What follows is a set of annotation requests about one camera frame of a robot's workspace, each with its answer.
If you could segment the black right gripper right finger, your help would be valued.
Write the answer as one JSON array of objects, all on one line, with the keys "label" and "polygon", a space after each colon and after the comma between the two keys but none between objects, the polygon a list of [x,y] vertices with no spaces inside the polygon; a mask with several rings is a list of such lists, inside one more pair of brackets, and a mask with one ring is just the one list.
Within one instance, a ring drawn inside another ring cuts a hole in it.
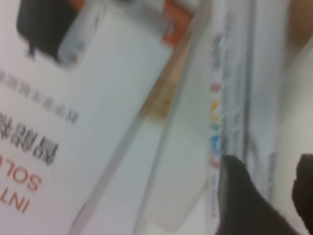
[{"label": "black right gripper right finger", "polygon": [[296,168],[292,200],[307,230],[313,229],[313,155],[302,154]]}]

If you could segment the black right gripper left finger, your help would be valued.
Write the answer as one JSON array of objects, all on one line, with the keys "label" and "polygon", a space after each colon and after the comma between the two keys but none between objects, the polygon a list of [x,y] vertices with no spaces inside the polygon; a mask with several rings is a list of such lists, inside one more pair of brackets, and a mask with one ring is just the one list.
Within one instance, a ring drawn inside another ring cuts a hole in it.
[{"label": "black right gripper left finger", "polygon": [[218,235],[299,234],[259,193],[246,166],[234,155],[221,159],[218,209]]}]

